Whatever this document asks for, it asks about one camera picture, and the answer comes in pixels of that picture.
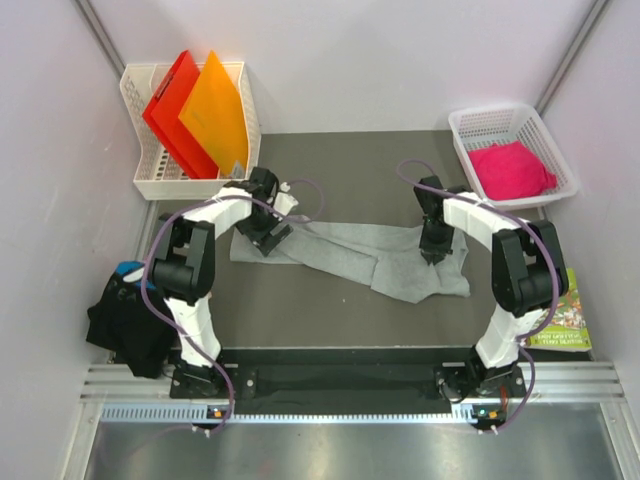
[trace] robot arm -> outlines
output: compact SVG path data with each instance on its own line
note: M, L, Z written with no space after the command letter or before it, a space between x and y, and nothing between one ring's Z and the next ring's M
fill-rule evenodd
M184 381L174 381L174 385L182 384L182 388L174 392L172 387L172 397L207 397L216 390L211 361L186 341L190 337L214 360L220 354L208 301L215 278L216 239L235 226L267 256L292 229L281 225L281 216L245 198L260 200L286 216L298 205L287 191L288 186L280 185L273 173L256 167L249 180L229 182L210 204L185 213L159 244L150 280L185 332L180 333L182 361L174 373L174 380L177 375Z
M442 190L436 176L423 178L419 183ZM464 193L459 188L448 191L457 197L443 199L414 188L424 212L421 254L429 263L442 261L451 252L453 229L459 228L491 252L491 287L496 299L489 327L471 349L464 371L457 372L455 378L436 375L439 386L456 391L461 401L469 395L494 392L515 376L518 338L531 331L543 309L549 307L552 273L538 246L517 223L480 208L481 199L474 193ZM546 220L524 222L549 252L559 293L563 295L568 279L555 227Z

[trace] pink cloth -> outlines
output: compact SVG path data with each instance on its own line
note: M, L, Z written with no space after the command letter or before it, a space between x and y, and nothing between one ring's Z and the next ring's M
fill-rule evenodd
M558 185L556 176L520 142L473 150L469 158L491 200L535 197Z

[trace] white plastic basket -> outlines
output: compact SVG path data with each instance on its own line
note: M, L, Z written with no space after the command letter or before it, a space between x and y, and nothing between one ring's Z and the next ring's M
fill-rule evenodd
M462 168L475 193L502 210L541 207L560 198L570 197L578 191L573 174L564 161L551 134L533 107L506 104L485 108L469 108L449 115L453 131L453 146ZM545 164L558 178L558 186L536 197L514 200L491 200L478 180L468 152L486 148L494 143L504 145L519 140Z
M249 138L248 175L258 164L261 139L258 115L244 62L229 62L223 65L240 92L242 100ZM120 80L120 91L140 141L140 163L133 183L147 200L206 199L218 193L229 179L192 180L187 177L142 118L142 112L153 92L170 68L171 65L168 64L128 65Z

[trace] gray towel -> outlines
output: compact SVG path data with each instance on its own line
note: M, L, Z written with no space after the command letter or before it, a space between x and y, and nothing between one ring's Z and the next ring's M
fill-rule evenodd
M422 227L353 223L294 225L291 235L263 257L235 231L231 260L307 265L410 303L437 293L468 297L469 282L461 273L468 252L462 232L456 230L453 235L453 254L436 266L427 265L420 256L421 232Z

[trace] white enclosure wall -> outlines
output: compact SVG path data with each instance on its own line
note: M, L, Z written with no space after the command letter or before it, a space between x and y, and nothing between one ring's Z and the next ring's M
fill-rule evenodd
M588 0L93 0L125 63L245 60L265 133L432 130L534 104Z
M581 190L550 209L575 267L594 348L640 422L640 2L616 0L545 121Z
M70 1L0 4L0 478L53 478L88 364L86 309L145 203L116 78Z

